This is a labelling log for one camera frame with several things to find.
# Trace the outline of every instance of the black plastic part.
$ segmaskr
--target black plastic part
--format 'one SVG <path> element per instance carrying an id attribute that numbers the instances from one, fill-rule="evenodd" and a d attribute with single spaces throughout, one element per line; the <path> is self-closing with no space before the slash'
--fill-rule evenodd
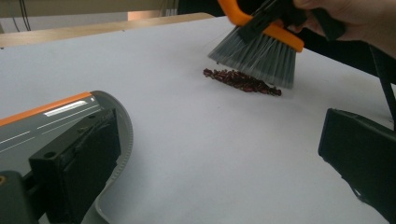
<path id="1" fill-rule="evenodd" d="M 328 41 L 336 40 L 346 32 L 345 25 L 333 19 L 323 8 L 312 9 L 312 13 L 317 18 Z"/>
<path id="2" fill-rule="evenodd" d="M 367 118 L 329 109 L 318 154 L 387 221 L 396 223 L 396 133 Z"/>
<path id="3" fill-rule="evenodd" d="M 300 26 L 306 21 L 306 15 L 303 10 L 300 10 L 293 5 L 288 5 L 284 15 L 280 18 L 283 21 L 284 27 L 290 25 Z"/>
<path id="4" fill-rule="evenodd" d="M 373 55 L 376 73 L 378 74 L 379 81 L 381 82 L 382 90 L 384 91 L 385 98 L 388 103 L 390 114 L 393 118 L 393 131 L 396 131 L 396 98 L 393 92 L 392 85 L 390 84 L 389 78 L 391 76 L 389 70 L 387 70 L 385 66 L 385 59 L 387 55 L 375 48 L 374 46 L 370 46 L 370 50 Z"/>
<path id="5" fill-rule="evenodd" d="M 32 205 L 33 215 L 35 219 L 40 219 L 47 209 L 47 206 L 43 202 L 45 195 L 44 188 L 35 182 L 32 172 L 29 172 L 23 177 L 23 184 Z"/>
<path id="6" fill-rule="evenodd" d="M 45 190 L 51 223 L 80 223 L 106 185 L 120 155 L 116 115 L 88 116 L 30 159 L 37 184 Z"/>
<path id="7" fill-rule="evenodd" d="M 38 223 L 18 172 L 0 172 L 0 223 Z"/>
<path id="8" fill-rule="evenodd" d="M 265 0 L 262 6 L 253 13 L 253 18 L 238 30 L 239 36 L 245 43 L 250 42 L 267 28 L 272 21 L 282 17 L 292 6 L 289 0 Z"/>

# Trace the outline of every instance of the white table surface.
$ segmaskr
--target white table surface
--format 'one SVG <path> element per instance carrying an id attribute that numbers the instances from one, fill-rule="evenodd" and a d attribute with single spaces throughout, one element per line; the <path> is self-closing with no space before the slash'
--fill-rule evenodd
<path id="1" fill-rule="evenodd" d="M 245 93 L 205 77 L 225 18 L 0 49 L 0 118 L 107 91 L 134 125 L 103 198 L 114 223 L 388 223 L 318 155 L 328 108 L 391 127 L 379 81 L 305 49 L 293 90 Z"/>

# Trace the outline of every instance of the orange broom handle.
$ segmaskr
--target orange broom handle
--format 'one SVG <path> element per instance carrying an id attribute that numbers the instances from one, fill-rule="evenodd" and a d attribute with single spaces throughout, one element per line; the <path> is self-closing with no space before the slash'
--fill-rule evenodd
<path id="1" fill-rule="evenodd" d="M 239 8 L 237 0 L 218 0 L 218 2 L 230 22 L 236 26 L 244 26 L 253 18 Z M 304 41 L 302 39 L 274 23 L 271 23 L 263 33 L 289 45 L 297 52 L 303 51 Z"/>

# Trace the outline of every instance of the finger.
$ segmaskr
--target finger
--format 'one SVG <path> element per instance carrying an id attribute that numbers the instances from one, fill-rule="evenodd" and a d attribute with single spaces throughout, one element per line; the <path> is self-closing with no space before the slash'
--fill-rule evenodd
<path id="1" fill-rule="evenodd" d="M 322 28 L 320 27 L 317 18 L 311 11 L 306 12 L 307 20 L 306 22 L 300 27 L 300 29 L 308 28 L 309 30 L 317 33 L 318 35 L 324 35 Z"/>
<path id="2" fill-rule="evenodd" d="M 275 24 L 279 27 L 283 27 L 285 25 L 281 19 L 273 21 L 273 24 Z"/>
<path id="3" fill-rule="evenodd" d="M 340 11 L 351 5 L 350 0 L 293 0 L 293 3 L 302 9 L 321 7 L 328 11 Z"/>
<path id="4" fill-rule="evenodd" d="M 288 30 L 292 31 L 295 34 L 300 33 L 303 30 L 303 26 L 295 26 L 295 25 L 290 25 L 288 26 Z"/>

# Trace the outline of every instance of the broom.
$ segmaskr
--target broom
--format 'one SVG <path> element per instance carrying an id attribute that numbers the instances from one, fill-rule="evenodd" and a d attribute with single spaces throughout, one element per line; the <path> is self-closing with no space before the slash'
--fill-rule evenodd
<path id="1" fill-rule="evenodd" d="M 299 26 L 306 21 L 304 12 L 291 0 L 265 0 L 252 16 L 240 10 L 237 0 L 219 0 L 236 27 L 215 47 L 209 58 L 270 84 L 291 89 L 294 83 L 296 52 L 304 42 L 274 23 Z M 321 8 L 312 10 L 328 40 L 345 32 L 344 24 Z"/>

